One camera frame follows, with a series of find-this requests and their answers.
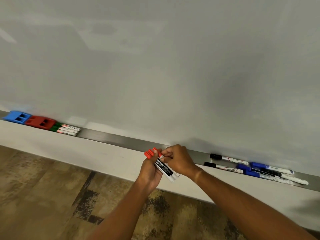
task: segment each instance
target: hand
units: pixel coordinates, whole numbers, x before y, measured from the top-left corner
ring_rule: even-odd
[[[162,172],[157,169],[154,165],[155,161],[158,159],[158,151],[154,150],[154,155],[150,159],[145,159],[142,163],[139,176],[136,180],[142,187],[146,188],[147,194],[149,195],[152,191],[156,189],[160,183]]]
[[[202,170],[192,161],[185,146],[179,144],[173,145],[166,148],[161,153],[164,156],[161,159],[162,162],[167,163],[175,172],[183,174],[191,179],[197,172]]]

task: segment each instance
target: left hand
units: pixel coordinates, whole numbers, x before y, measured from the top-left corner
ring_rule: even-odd
[[[158,151],[154,150],[154,155],[150,159],[145,159],[142,163],[139,176],[136,180],[142,187],[146,188],[148,195],[156,189],[160,183],[162,172],[154,165],[158,159]]]

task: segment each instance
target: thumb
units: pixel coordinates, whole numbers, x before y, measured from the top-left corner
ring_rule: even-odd
[[[158,151],[157,150],[153,150],[153,156],[150,158],[149,161],[151,161],[152,163],[155,163],[158,159]]]
[[[163,158],[160,159],[160,161],[163,162],[163,163],[169,163],[171,160],[172,160],[171,157],[163,157]]]

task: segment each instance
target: patterned carpet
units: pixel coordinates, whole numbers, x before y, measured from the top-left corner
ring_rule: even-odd
[[[131,185],[0,146],[0,239],[85,239]],[[155,190],[132,239],[245,238],[216,205]]]

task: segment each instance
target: blue eraser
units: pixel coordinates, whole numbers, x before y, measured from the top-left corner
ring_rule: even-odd
[[[258,173],[258,172],[252,172],[252,171],[250,171],[250,170],[246,170],[243,174],[249,175],[249,176],[253,176],[253,177],[257,177],[257,178],[260,177],[260,173]]]
[[[236,166],[236,168],[242,169],[242,170],[250,170],[250,169],[251,169],[250,167],[248,167],[248,166],[246,166],[246,165],[243,165],[243,164],[238,164],[238,165]]]
[[[258,162],[251,162],[251,167],[253,168],[267,168],[266,164],[258,163]]]
[[[3,117],[3,119],[23,125],[31,116],[31,114],[20,111],[10,111],[10,113],[6,117]]]

